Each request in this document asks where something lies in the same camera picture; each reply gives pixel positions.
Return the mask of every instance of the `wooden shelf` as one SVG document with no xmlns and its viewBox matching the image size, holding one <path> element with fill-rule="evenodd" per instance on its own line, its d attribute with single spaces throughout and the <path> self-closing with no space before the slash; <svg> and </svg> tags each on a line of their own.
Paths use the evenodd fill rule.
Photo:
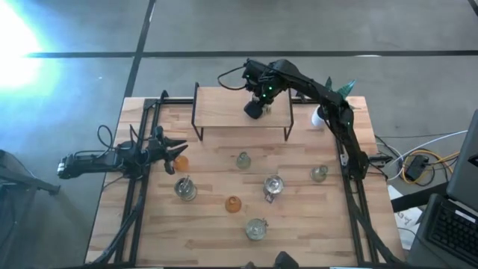
<svg viewBox="0 0 478 269">
<path fill-rule="evenodd" d="M 193 117 L 191 124 L 200 140 L 204 128 L 283 128 L 285 140 L 294 125 L 291 90 L 279 94 L 271 106 L 269 114 L 257 120 L 244 112 L 244 106 L 252 94 L 246 90 L 228 90 L 223 87 L 200 87 L 194 90 Z"/>
</svg>

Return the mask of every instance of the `white paper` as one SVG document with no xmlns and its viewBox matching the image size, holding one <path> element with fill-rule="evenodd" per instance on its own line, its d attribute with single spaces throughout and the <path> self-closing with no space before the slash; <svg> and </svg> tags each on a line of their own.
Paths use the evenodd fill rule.
<svg viewBox="0 0 478 269">
<path fill-rule="evenodd" d="M 388 186 L 388 195 L 390 200 L 402 197 L 403 195 L 397 191 L 393 186 Z M 395 213 L 395 221 L 397 222 L 397 227 L 405 228 L 417 232 L 420 224 L 417 224 L 418 218 L 421 216 L 421 210 L 418 208 L 410 208 L 405 211 Z M 402 248 L 404 250 L 410 250 L 412 247 L 413 240 L 415 235 L 410 231 L 404 229 L 398 229 L 400 234 L 400 240 L 402 241 Z"/>
</svg>

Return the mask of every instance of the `laptop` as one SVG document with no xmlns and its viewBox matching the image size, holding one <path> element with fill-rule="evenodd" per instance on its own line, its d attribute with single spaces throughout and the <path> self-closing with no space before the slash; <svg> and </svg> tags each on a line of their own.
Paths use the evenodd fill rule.
<svg viewBox="0 0 478 269">
<path fill-rule="evenodd" d="M 478 110 L 471 120 L 447 197 L 430 196 L 407 262 L 434 268 L 478 268 Z"/>
</svg>

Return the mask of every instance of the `bright light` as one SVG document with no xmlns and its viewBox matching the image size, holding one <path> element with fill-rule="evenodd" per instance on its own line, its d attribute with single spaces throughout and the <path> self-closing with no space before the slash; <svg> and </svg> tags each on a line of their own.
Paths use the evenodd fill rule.
<svg viewBox="0 0 478 269">
<path fill-rule="evenodd" d="M 0 0 L 0 92 L 15 92 L 36 80 L 40 59 L 27 59 L 30 52 L 40 52 L 34 33 L 15 11 Z"/>
</svg>

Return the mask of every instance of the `wooden table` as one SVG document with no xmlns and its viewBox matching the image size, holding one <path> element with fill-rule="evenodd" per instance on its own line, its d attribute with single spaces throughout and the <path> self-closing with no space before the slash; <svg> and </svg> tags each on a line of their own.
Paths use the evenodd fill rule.
<svg viewBox="0 0 478 269">
<path fill-rule="evenodd" d="M 348 100 L 355 108 L 354 127 L 362 150 L 376 154 L 365 98 Z M 139 128 L 143 101 L 125 99 L 116 143 L 129 139 L 129 124 Z M 287 142 L 282 132 L 269 128 L 206 129 L 200 142 L 191 126 L 192 105 L 162 105 L 159 124 L 166 136 L 187 139 L 187 174 L 197 186 L 198 195 L 192 202 L 182 202 L 173 185 L 185 173 L 168 175 L 162 161 L 152 166 L 137 266 L 231 267 L 249 261 L 271 266 L 279 251 L 289 253 L 300 266 L 356 265 L 335 140 L 328 129 L 311 126 L 314 109 L 315 105 L 294 105 L 295 125 Z M 245 171 L 235 166 L 235 159 L 243 151 L 252 158 L 251 167 Z M 310 169 L 319 164 L 329 167 L 329 175 L 321 184 L 309 178 Z M 262 185 L 273 174 L 285 180 L 285 189 L 269 204 L 264 200 Z M 109 173 L 105 184 L 117 177 Z M 98 257 L 117 233 L 127 186 L 126 180 L 119 181 L 103 192 L 87 262 Z M 373 228 L 394 255 L 403 259 L 384 179 L 369 174 L 364 188 Z M 231 195 L 240 197 L 243 203 L 235 214 L 224 209 L 226 197 Z M 256 217 L 269 223 L 263 241 L 249 241 L 244 232 L 247 221 Z M 362 230 L 361 237 L 367 254 Z M 130 240 L 131 236 L 127 237 L 124 259 L 128 258 Z"/>
</svg>

